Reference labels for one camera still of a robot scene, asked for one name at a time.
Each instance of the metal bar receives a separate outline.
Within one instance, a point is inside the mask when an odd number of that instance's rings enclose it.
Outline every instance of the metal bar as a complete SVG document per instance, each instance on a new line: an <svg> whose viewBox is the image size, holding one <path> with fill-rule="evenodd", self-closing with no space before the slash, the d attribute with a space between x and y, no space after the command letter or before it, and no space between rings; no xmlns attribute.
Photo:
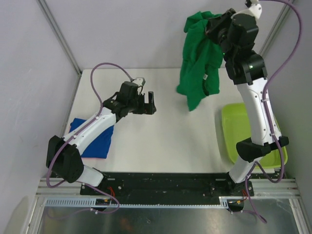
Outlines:
<svg viewBox="0 0 312 234"><path fill-rule="evenodd" d="M46 207L117 207L116 204L97 205L97 198L84 197L48 197ZM227 209L228 203L225 199L219 199L219 205L144 205L144 204L121 204L121 208L196 208L196 209Z"/></svg>
<svg viewBox="0 0 312 234"><path fill-rule="evenodd" d="M33 204L32 204L32 207L31 207L30 212L29 212L28 217L27 217L27 221L26 221L26 225L24 227L24 231L22 232L23 234L27 234L28 233L30 224L31 224L33 216L34 216L35 207L37 205L37 202L38 202L38 198L35 197L35 199L33 201Z"/></svg>
<svg viewBox="0 0 312 234"><path fill-rule="evenodd" d="M291 205L292 213L294 219L296 220L299 233L300 234L312 233L309 220L303 211L304 206L302 206L302 201L300 202L299 199L289 199L289 203Z"/></svg>
<svg viewBox="0 0 312 234"><path fill-rule="evenodd" d="M43 198L43 197L38 198L31 222L28 225L27 234L38 233L45 202L46 202L46 198Z"/></svg>
<svg viewBox="0 0 312 234"><path fill-rule="evenodd" d="M289 2L291 2L292 4L294 4L296 2L296 0L289 0ZM276 39L279 31L281 30L281 28L283 27L287 17L289 16L291 12L291 9L289 6L284 5L281 12L279 13L272 29L269 32L269 35L267 36L266 40L263 43L263 46L261 47L259 54L262 57L265 57L268 50L270 49L270 46L272 45L272 42L274 42L274 40Z"/></svg>
<svg viewBox="0 0 312 234"><path fill-rule="evenodd" d="M60 182L60 178L52 178L51 183ZM251 179L253 183L254 197L253 199L282 199L282 198L299 198L300 192L298 190L295 179L283 179L280 183L272 184L267 179ZM59 187L50 189L46 186L46 179L42 178L37 190L38 197L85 197L80 195L80 183L64 182ZM89 196L89 197L106 197L106 196ZM224 199L240 199L236 196L222 196Z"/></svg>
<svg viewBox="0 0 312 234"><path fill-rule="evenodd" d="M69 120L70 113L72 112L72 108L73 108L73 105L74 105L74 101L75 101L75 98L76 98L76 94L77 94L77 91L78 91L78 87L79 87L80 81L81 81L81 74L78 74L78 80L76 81L75 90L74 90L73 96L71 98L71 104L70 104L70 107L69 107L68 112L66 114L66 119L65 119L65 121L63 123L61 136L65 135L65 133L66 133L67 123L68 123L68 120Z"/></svg>
<svg viewBox="0 0 312 234"><path fill-rule="evenodd" d="M66 54L66 56L68 57L72 67L74 68L74 70L77 72L77 74L81 74L81 70L79 69L79 66L73 56L73 53L71 52L62 32L59 29L58 24L56 23L47 3L45 0L36 0L40 9L42 10L45 18L47 19L49 25L51 26L51 29L54 33L54 35L56 36L57 40L59 41L64 53Z"/></svg>

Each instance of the white table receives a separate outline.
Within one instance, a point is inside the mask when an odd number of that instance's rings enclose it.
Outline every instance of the white table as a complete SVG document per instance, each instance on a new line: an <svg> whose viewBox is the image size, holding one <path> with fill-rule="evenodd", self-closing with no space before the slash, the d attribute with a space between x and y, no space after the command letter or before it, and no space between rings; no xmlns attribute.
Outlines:
<svg viewBox="0 0 312 234"><path fill-rule="evenodd" d="M220 69L220 94L212 95L189 112L186 97L176 92L180 69L128 69L133 77L144 77L144 92L154 91L157 112L121 119L114 128L107 159L84 158L85 165L110 172L219 173L233 166L227 156L221 109L242 102L226 70ZM74 118L88 119L99 102L90 85L91 70L84 70L67 129ZM128 80L119 69L98 69L94 84L101 98L119 91Z"/></svg>

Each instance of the white wall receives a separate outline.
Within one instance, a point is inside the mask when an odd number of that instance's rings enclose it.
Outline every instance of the white wall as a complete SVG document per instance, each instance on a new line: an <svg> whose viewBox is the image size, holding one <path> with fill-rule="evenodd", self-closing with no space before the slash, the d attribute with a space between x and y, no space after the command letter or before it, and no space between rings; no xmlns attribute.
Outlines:
<svg viewBox="0 0 312 234"><path fill-rule="evenodd" d="M296 177L302 198L312 220L312 26L311 0L299 0L304 23L303 38L297 53L270 88L273 111L282 133L289 137L287 173ZM282 64L294 47L298 20L294 13L285 22L265 57L269 76Z"/></svg>
<svg viewBox="0 0 312 234"><path fill-rule="evenodd" d="M15 234L78 78L35 0L0 4L0 233Z"/></svg>
<svg viewBox="0 0 312 234"><path fill-rule="evenodd" d="M81 69L104 61L125 68L179 68L186 18L197 11L224 13L244 0L47 0ZM262 2L259 51L282 4Z"/></svg>

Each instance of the blue cloth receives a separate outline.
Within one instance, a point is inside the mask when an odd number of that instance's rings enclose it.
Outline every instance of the blue cloth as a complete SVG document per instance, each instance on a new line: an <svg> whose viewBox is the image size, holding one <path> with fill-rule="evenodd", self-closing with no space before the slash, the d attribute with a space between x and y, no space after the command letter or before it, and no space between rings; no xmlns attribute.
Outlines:
<svg viewBox="0 0 312 234"><path fill-rule="evenodd" d="M75 118L70 124L69 132L75 130L77 127L82 125L86 120L81 118ZM81 157L96 157L106 158L109 147L111 146L111 137L114 131L114 126L109 127L102 132L91 144L85 149Z"/></svg>

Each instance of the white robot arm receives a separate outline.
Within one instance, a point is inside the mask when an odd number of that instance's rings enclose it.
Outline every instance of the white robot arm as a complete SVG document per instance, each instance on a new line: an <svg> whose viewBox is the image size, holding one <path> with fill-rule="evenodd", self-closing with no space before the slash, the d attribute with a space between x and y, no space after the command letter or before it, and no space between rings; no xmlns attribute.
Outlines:
<svg viewBox="0 0 312 234"><path fill-rule="evenodd" d="M144 103L144 84L144 78L124 82L119 92L104 101L100 113L95 113L64 137L52 137L49 141L46 166L49 168L60 147L68 142L55 161L52 171L70 183L79 181L98 186L103 179L103 174L94 168L83 165L81 155L103 131L113 126L128 113L147 115L155 113L153 92L148 93L149 102Z"/></svg>
<svg viewBox="0 0 312 234"><path fill-rule="evenodd" d="M252 50L258 33L256 20L260 18L262 6L258 0L247 0L245 4L248 9L237 13L230 9L220 17L209 19L206 27L207 37L221 46L228 75L243 98L250 120L251 138L237 143L239 157L229 172L234 183L243 182L254 163L277 148L264 102L268 105L275 137L281 146L289 143L277 128L269 94L262 99L267 71L263 58Z"/></svg>

